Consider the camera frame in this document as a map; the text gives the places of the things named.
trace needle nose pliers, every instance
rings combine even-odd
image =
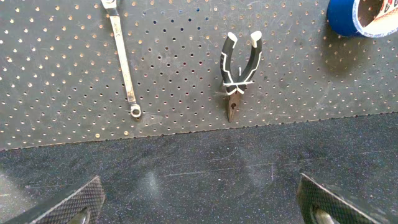
[[[225,40],[221,51],[220,69],[224,81],[223,85],[226,86],[226,93],[228,95],[229,122],[232,122],[233,116],[239,106],[241,95],[244,94],[246,85],[252,83],[251,78],[259,66],[262,50],[261,35],[261,31],[255,31],[250,35],[252,45],[250,59],[243,72],[241,71],[241,67],[239,67],[239,77],[236,81],[234,81],[231,74],[231,56],[238,38],[229,32]]]

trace pliers handle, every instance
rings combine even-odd
[[[233,33],[228,33],[221,51],[220,59],[221,75],[223,76],[224,81],[223,85],[226,86],[226,92],[228,95],[232,95],[236,91],[243,94],[245,86],[252,83],[251,78],[256,72],[261,59],[261,35],[261,31],[255,31],[250,35],[252,45],[250,59],[243,72],[241,72],[241,68],[239,68],[239,77],[235,82],[231,74],[231,56],[238,38]]]

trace roll of tape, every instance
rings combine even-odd
[[[398,0],[330,0],[327,17],[342,36],[384,37],[398,30]]]

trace perforated metal board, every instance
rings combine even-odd
[[[291,123],[397,111],[397,35],[346,39],[328,1],[119,1],[132,80],[129,114],[112,27],[100,1],[0,0],[0,149]],[[228,123],[220,54],[250,33],[263,59]]]

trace wrench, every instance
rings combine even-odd
[[[120,17],[117,10],[116,0],[101,0],[102,5],[106,9],[111,19],[114,39],[116,41],[116,48],[118,49],[120,66],[122,68],[122,74],[124,84],[126,86],[127,99],[130,104],[131,116],[139,118],[141,116],[141,107],[138,105],[134,90],[132,89],[131,76],[129,64],[127,62],[126,49],[124,48],[124,41],[122,35],[122,27],[120,26]]]

